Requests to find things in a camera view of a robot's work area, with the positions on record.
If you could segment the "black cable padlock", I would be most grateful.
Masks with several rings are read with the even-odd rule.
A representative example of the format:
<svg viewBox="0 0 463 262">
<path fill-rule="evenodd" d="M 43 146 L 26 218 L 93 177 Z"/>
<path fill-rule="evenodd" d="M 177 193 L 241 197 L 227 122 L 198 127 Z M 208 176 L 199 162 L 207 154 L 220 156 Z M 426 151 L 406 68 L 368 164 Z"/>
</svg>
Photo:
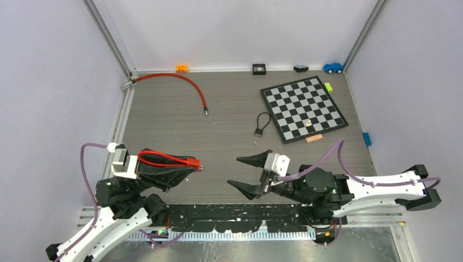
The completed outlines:
<svg viewBox="0 0 463 262">
<path fill-rule="evenodd" d="M 264 115 L 266 115 L 268 117 L 268 121 L 266 122 L 265 125 L 263 125 L 261 127 L 259 125 L 259 120 L 260 120 L 260 117 L 264 116 Z M 256 129 L 254 131 L 254 136 L 256 136 L 258 138 L 262 137 L 264 129 L 270 124 L 271 121 L 272 121 L 272 118 L 271 118 L 271 115 L 268 112 L 259 113 L 258 116 L 256 117 Z"/>
</svg>

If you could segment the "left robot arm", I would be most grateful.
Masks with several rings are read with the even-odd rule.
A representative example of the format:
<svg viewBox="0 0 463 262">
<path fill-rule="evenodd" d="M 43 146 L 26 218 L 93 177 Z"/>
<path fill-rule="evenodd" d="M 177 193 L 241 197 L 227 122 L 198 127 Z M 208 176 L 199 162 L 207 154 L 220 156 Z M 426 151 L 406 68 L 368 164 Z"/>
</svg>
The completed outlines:
<svg viewBox="0 0 463 262">
<path fill-rule="evenodd" d="M 94 217 L 63 243 L 46 249 L 51 261 L 101 261 L 131 234 L 151 225 L 169 227 L 167 204 L 157 194 L 142 196 L 149 188 L 168 192 L 188 175 L 202 171 L 201 161 L 192 156 L 173 156 L 150 150 L 131 155 L 124 144 L 111 143 L 113 176 L 100 180 L 89 193 Z"/>
</svg>

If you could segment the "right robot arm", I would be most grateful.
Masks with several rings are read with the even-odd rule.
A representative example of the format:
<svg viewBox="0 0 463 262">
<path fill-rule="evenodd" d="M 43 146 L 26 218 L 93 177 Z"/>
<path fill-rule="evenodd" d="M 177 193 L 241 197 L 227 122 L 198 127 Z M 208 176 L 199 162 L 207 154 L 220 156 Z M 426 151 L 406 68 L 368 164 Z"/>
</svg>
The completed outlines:
<svg viewBox="0 0 463 262">
<path fill-rule="evenodd" d="M 289 181 L 290 159 L 272 150 L 237 161 L 262 169 L 259 184 L 229 180 L 228 184 L 247 199 L 258 199 L 274 193 L 312 207 L 311 219 L 325 224 L 332 218 L 379 207 L 403 206 L 407 211 L 435 208 L 441 203 L 436 189 L 426 186 L 428 172 L 415 165 L 401 174 L 377 177 L 355 177 L 333 174 L 319 167 L 301 165 L 304 175 Z"/>
</svg>

